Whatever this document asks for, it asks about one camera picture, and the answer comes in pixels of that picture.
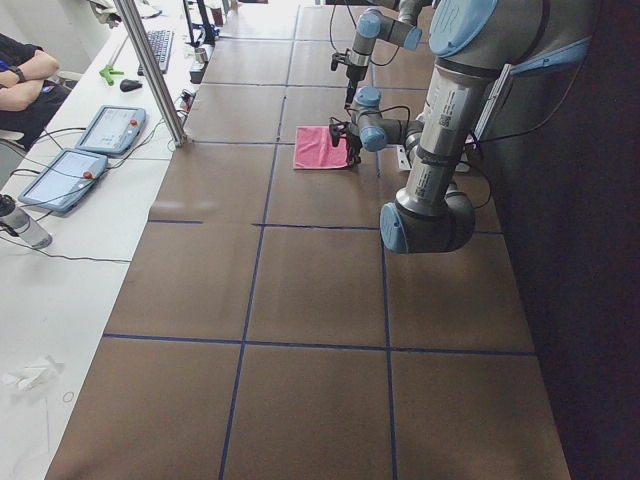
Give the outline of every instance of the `water bottle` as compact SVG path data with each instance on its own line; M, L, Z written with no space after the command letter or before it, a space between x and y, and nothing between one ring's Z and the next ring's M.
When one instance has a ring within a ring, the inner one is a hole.
M33 248L44 248L51 243L51 235L9 195L0 195L0 224L9 227L11 235L19 236Z

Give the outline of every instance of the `computer mouse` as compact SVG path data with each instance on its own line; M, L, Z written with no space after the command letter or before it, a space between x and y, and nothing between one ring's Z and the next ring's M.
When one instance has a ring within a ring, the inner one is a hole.
M136 88L140 88L141 86L142 83L140 83L138 80L129 80L128 78L125 78L120 82L120 90L122 90L123 92L130 92L131 90L135 90Z

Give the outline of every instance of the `black clothing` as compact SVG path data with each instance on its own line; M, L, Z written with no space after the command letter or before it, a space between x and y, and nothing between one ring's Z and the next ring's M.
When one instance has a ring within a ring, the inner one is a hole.
M10 66L18 66L31 59L40 47L16 42L0 33L0 60ZM51 118L55 115L67 98L69 91L55 83L45 80L43 92L40 96L21 112L7 112L0 110L0 129L24 133L18 140L26 150L31 148Z

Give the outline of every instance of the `black cable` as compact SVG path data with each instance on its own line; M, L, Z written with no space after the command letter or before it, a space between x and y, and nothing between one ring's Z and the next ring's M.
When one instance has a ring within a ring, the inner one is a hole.
M375 115L375 114L378 114L378 113L379 113L379 114L383 114L383 113L385 113L385 112L390 112L391 110L398 110L398 109L406 110L406 112L407 112L407 124L408 124L408 123L411 121L411 109L410 109L408 106L406 106L406 105L395 105L395 106L393 106L393 107L385 108L384 110L370 110L370 111L362 112L362 113L361 113L361 115L367 115L367 116L369 116L369 115L372 115L372 114L374 114L374 115ZM352 112L355 112L355 111L356 111L356 109L355 109L355 108L350 108L350 107L346 107L344 110L345 110L345 111L347 112L347 114L349 114L349 115L351 115L351 113L352 113Z
M82 190L85 190L86 188L89 188L89 185L91 183L96 182L98 179L97 178L91 178L91 179L87 179L89 183L85 183L83 187L77 188L75 190L72 190L71 192L67 192L67 193L63 193L62 195L58 195L57 197L53 197L50 198L49 200L44 200L42 202L36 202L36 203L25 203L25 205L29 205L30 207L37 207L40 205L45 205L47 203L53 202L54 200L58 200L59 198L64 198L64 197L68 197L69 195L73 195L74 193L78 193Z
M51 166L47 165L46 163L38 162L37 160L33 160L33 159L31 159L31 158L28 158L27 156L22 157L22 159L23 159L23 160L27 160L28 162L31 162L31 163L35 163L36 165L40 165L41 167L44 167L44 168L45 168L45 171L55 172L55 173L57 173L58 175L62 175L62 176L64 176L64 177L70 177L70 178L84 178L84 176L80 176L80 175L71 175L70 173L64 173L64 172L61 172L60 170L56 170L55 168L53 168L53 167L51 167Z
M475 165L470 164L469 162L466 162L464 160L460 160L460 163L467 165L469 168L473 168L476 172L478 172L480 175L482 175L484 177L484 179L487 182L487 185L489 186L489 194L487 195L487 199L480 205L473 207L474 210L478 210L482 207L486 207L489 202L491 201L491 198L493 197L493 184L491 183L491 180L489 179L489 176L484 173L484 171L481 168L476 167Z
M46 133L44 133L44 134L40 135L40 136L36 139L36 141L35 141L34 143L37 143L37 142L39 142L40 140L42 140L43 138L46 138L47 136L53 135L54 133L67 132L67 131L70 131L70 130L79 130L79 131L82 131L82 130L86 130L86 129L87 129L87 127L67 127L67 128L59 128L59 129L57 129L57 130L52 130L51 132L46 132Z
M40 218L36 218L36 222L39 222L40 220L42 220L43 218L47 218L49 215L51 215L53 213L53 210L49 210L47 213L45 213L44 215L42 215Z
M558 112L558 110L560 110L560 107L564 104L564 101L569 96L569 92L573 88L573 85L575 84L576 79L578 78L578 74L580 73L580 70L582 70L582 66L584 65L585 59L583 59L580 62L580 64L578 65L578 68L576 68L576 71L573 74L573 77L571 78L571 81L569 82L569 85L567 86L566 90L564 91L564 94L562 95L562 98L558 101L558 103L553 108L553 110L551 110L551 112L540 123L538 123L537 125L534 125L533 127L529 128L527 130L523 130L522 132L511 133L509 135L500 135L498 137L492 137L492 138L484 138L484 139L481 139L481 140L474 139L473 142L467 142L467 143L465 143L465 145L475 144L476 146L479 146L482 143L497 142L498 140L506 140L508 138L521 137L523 135L527 135L529 133L535 132L536 130L544 127L547 123L549 123L551 118Z
M329 42L331 43L331 47L333 48L334 52L338 52L338 49L336 48L335 44L333 43L333 17L336 14L336 3L334 2L333 4L333 9L331 10L331 18L329 18Z
M49 132L47 132L47 129L46 129L46 128L45 128L45 129L43 129L43 132L45 133L45 135L47 135L47 136L48 136L48 137L53 141L53 143L55 143L55 144L58 146L58 148L59 148L60 150L62 150L62 145L60 145L60 144L56 141L56 139L55 139L55 138L53 138L53 135L51 135Z
M158 129L158 127L160 125L162 125L164 123L164 119L160 120L158 123L156 123L156 125L153 127L153 130L151 130L151 132L149 132L149 135L147 135L145 137L144 140L142 140L142 142L140 142L140 144L136 145L134 148L132 148L131 150L129 150L129 153L127 153L126 156L124 156L122 159L120 159L120 161L114 165L110 165L107 167L107 170L115 170L116 168L120 168L124 162L127 161L127 159L133 155L133 152L135 152L137 149L139 149L140 147L147 145L151 139L153 138L153 136L156 134L156 130Z
M41 253L42 255L49 257L49 258L62 258L64 260L88 260L91 262L110 262L110 263L131 263L131 260L121 260L121 259L117 259L117 258L96 258L96 257L68 257L67 255L54 255L51 253L47 253L44 252L38 248L33 248L30 245L25 245L22 243L18 243L18 242L14 242L13 240L9 240L8 238L5 238L3 236L0 236L0 240L4 240L5 242L8 243L13 243L14 245L17 245L19 247L23 247L23 248L28 248L29 250L33 250L35 252Z
M376 63L373 58L371 59L371 63L376 65L377 67L386 67L387 65L390 65L391 62L393 62L396 58L396 55L398 55L398 52L400 51L400 46L397 45L396 46L396 51L393 53L393 55L391 55L391 58L389 59L389 61L385 62L385 63Z
M473 139L471 144L474 147L476 147L476 150L478 150L478 153L480 154L480 158L482 160L484 160L484 153L482 152L482 147L480 146L480 142L478 141L478 137L476 136L476 134L475 134L475 132L473 130L469 130L469 135Z
M16 168L15 170L13 170L9 176L12 177L14 176L16 173L18 172L29 172L29 173L35 173L36 175L40 175L40 172L37 170L32 170L30 168Z
M349 12L349 16L351 17L351 23L353 23L353 27L356 28L356 19L351 13L351 5L349 5L348 0L344 0L344 5L347 7L347 12Z

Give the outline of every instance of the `keyboard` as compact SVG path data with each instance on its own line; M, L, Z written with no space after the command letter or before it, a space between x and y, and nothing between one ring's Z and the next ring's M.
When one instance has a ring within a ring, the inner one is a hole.
M173 42L173 30L150 30L147 32L147 39L149 40L149 45L151 45L151 51L156 57L160 71L167 73L171 43ZM142 65L138 67L138 75L144 75Z

